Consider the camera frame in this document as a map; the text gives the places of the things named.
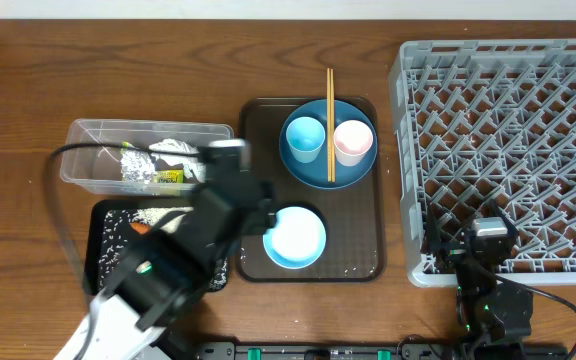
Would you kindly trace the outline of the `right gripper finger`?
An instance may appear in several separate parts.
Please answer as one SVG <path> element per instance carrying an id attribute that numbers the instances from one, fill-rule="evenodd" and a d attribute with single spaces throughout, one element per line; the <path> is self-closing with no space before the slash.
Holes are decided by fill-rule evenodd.
<path id="1" fill-rule="evenodd" d="M 428 250 L 439 250 L 441 248 L 439 225 L 431 207 L 426 212 L 425 238 Z"/>
<path id="2" fill-rule="evenodd" d="M 499 207 L 497 202 L 492 199 L 487 202 L 487 207 L 489 212 L 493 214 L 495 217 L 500 218 L 503 222 L 505 228 L 507 229 L 507 233 L 515 233 L 516 227 L 515 225 L 509 220 L 509 218 L 505 215 L 503 210 Z"/>

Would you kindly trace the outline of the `white tissue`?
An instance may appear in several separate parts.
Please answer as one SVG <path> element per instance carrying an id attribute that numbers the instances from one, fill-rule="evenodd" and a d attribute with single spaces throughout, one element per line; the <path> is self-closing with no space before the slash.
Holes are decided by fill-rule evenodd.
<path id="1" fill-rule="evenodd" d="M 190 162 L 184 166 L 185 176 L 198 183 L 204 183 L 206 178 L 205 166 L 201 163 Z"/>
<path id="2" fill-rule="evenodd" d="M 188 154 L 197 154 L 197 148 L 177 139 L 164 139 L 151 144 L 149 149 L 154 151 L 152 158 L 159 167 L 181 168 L 200 164 L 195 157 L 188 157 Z"/>

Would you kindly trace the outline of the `light blue white bowl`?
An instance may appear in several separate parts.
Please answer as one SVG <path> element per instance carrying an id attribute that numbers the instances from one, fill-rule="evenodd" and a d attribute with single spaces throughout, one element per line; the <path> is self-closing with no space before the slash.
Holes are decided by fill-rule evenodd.
<path id="1" fill-rule="evenodd" d="M 290 270 L 306 268 L 323 254 L 327 233 L 312 210 L 284 207 L 276 212 L 276 225 L 263 235 L 266 254 L 276 265 Z"/>

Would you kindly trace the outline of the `orange carrot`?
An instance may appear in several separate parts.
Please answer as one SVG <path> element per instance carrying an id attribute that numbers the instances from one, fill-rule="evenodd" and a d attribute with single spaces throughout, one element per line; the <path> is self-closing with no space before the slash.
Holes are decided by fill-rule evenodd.
<path id="1" fill-rule="evenodd" d="M 143 223 L 131 223 L 130 226 L 139 234 L 146 234 L 151 229 L 149 225 Z"/>

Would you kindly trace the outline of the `yellow foil snack wrapper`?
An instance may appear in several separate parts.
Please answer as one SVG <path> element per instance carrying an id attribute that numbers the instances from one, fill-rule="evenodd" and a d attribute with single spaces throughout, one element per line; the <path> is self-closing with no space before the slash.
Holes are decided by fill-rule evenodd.
<path id="1" fill-rule="evenodd" d="M 174 195 L 179 192 L 175 185 L 183 183 L 182 169 L 157 170 L 152 157 L 145 152 L 132 151 L 133 145 L 122 143 L 120 150 L 122 189 L 141 195 Z"/>

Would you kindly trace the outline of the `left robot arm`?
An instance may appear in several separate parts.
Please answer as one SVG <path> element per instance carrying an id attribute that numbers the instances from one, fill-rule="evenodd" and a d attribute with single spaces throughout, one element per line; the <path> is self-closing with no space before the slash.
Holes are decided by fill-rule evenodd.
<path id="1" fill-rule="evenodd" d="M 275 225 L 275 204 L 273 185 L 249 171 L 196 188 L 189 209 L 168 212 L 129 244 L 58 358 L 139 354 L 204 296 L 241 238 Z"/>

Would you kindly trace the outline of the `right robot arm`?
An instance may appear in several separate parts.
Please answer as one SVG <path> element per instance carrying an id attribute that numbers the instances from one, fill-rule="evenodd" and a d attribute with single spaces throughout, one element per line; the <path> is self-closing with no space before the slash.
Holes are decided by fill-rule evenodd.
<path id="1" fill-rule="evenodd" d="M 456 312 L 467 335 L 442 354 L 444 359 L 525 359 L 522 339 L 532 332 L 533 294 L 508 280 L 495 278 L 494 268 L 512 254 L 518 230 L 496 202 L 487 216 L 475 218 L 456 240 L 441 240 L 440 225 L 427 211 L 425 237 L 440 268 L 457 278 Z"/>

